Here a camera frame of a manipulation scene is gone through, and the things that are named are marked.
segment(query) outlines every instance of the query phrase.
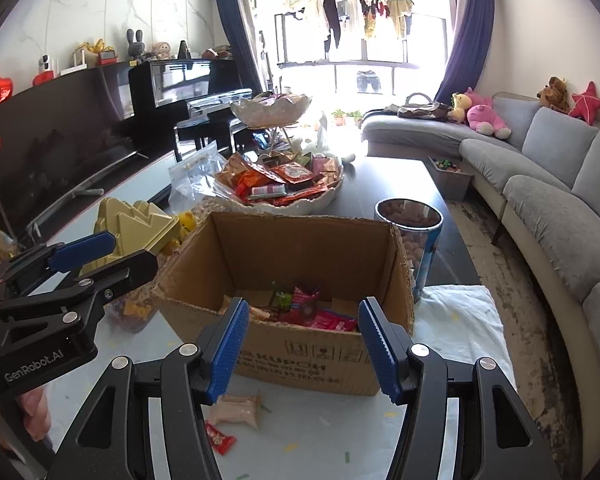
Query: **bunny figurine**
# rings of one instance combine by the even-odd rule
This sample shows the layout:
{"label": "bunny figurine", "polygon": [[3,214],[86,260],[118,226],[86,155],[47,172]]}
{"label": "bunny figurine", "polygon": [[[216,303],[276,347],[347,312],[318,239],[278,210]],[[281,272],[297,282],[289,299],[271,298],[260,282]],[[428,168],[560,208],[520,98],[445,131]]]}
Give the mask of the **bunny figurine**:
{"label": "bunny figurine", "polygon": [[132,28],[126,31],[126,40],[129,42],[127,53],[129,57],[137,62],[143,61],[144,43],[142,42],[142,30],[136,30],[136,40],[134,41],[134,30]]}

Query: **brown plush toy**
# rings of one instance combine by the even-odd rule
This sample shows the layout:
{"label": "brown plush toy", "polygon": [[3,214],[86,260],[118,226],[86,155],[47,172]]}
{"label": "brown plush toy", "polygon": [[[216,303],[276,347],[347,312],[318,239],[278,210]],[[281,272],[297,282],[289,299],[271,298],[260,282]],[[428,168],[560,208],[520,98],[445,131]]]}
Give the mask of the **brown plush toy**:
{"label": "brown plush toy", "polygon": [[549,79],[549,85],[545,86],[542,91],[538,93],[540,104],[561,112],[568,114],[570,110],[569,106],[569,93],[567,92],[567,85],[559,77],[552,77]]}

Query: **gray sofa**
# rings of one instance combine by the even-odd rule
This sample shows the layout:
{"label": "gray sofa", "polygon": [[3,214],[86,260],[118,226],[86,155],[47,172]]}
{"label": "gray sofa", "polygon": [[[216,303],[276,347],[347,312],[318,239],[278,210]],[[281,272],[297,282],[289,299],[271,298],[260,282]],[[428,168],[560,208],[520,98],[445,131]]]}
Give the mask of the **gray sofa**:
{"label": "gray sofa", "polygon": [[600,458],[600,129],[536,100],[496,95],[494,108],[512,129],[508,142],[429,123],[436,133],[426,142],[417,145],[424,127],[414,124],[409,142],[392,144],[398,128],[384,117],[365,137],[376,156],[453,157],[457,150],[474,175],[473,186],[520,248],[562,333],[580,398],[586,474]]}

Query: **curtain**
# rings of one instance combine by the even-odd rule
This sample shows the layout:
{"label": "curtain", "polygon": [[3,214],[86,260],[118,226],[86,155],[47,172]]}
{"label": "curtain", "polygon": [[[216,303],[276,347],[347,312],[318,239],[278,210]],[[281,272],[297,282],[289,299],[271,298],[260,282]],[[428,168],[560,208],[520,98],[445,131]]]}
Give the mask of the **curtain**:
{"label": "curtain", "polygon": [[452,104],[452,95],[475,88],[491,44],[495,0],[458,0],[453,49],[436,101]]}
{"label": "curtain", "polygon": [[260,70],[250,0],[216,0],[216,3],[242,84],[245,88],[251,88],[254,94],[259,94],[266,86]]}

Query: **cardboard box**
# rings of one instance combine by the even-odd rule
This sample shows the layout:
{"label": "cardboard box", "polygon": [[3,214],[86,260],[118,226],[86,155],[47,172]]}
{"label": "cardboard box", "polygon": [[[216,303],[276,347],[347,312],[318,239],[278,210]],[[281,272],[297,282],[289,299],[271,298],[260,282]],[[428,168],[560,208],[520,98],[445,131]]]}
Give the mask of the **cardboard box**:
{"label": "cardboard box", "polygon": [[[227,296],[267,306],[274,290],[320,285],[320,301],[357,317],[375,296],[412,332],[413,298],[400,233],[366,219],[211,213],[159,271],[151,301],[186,342],[218,320]],[[362,336],[251,320],[235,372],[323,392],[379,390]]]}

